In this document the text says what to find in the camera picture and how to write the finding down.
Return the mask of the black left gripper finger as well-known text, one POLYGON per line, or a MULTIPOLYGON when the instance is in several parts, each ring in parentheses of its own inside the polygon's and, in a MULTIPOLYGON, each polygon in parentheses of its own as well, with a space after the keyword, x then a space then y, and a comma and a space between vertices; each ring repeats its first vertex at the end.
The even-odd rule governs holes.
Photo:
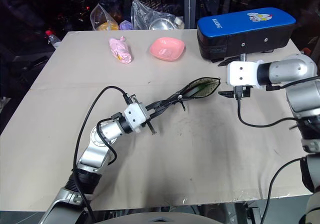
POLYGON ((171 105, 176 104, 177 102, 179 102, 180 98, 181 98, 180 94, 172 94, 167 99, 158 100, 151 104, 148 104, 145 108, 147 111, 151 111, 151 110, 160 111, 162 109, 168 108, 171 105))
POLYGON ((178 102, 178 100, 160 100, 151 103, 149 105, 149 110, 154 110, 154 112, 149 115, 150 119, 154 119, 157 116, 161 115, 164 111, 167 110, 167 108, 175 105, 178 102))

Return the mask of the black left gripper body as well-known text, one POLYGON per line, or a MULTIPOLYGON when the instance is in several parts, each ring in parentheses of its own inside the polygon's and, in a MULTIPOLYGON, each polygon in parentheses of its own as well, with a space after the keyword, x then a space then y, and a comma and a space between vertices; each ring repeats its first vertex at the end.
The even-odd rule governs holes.
POLYGON ((145 128, 148 126, 150 129, 152 135, 155 135, 157 132, 154 130, 152 124, 150 123, 150 115, 145 107, 145 105, 142 102, 139 102, 136 98, 136 95, 133 94, 130 96, 130 98, 133 100, 133 114, 132 114, 132 122, 133 129, 139 133, 141 132, 142 128, 145 128))

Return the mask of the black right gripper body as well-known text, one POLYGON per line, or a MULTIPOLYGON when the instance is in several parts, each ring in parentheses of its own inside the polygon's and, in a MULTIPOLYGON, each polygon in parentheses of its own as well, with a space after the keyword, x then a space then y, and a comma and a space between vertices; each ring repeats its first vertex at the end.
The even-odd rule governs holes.
POLYGON ((251 96, 251 86, 250 85, 237 85, 233 88, 234 97, 237 100, 242 98, 249 98, 251 96))

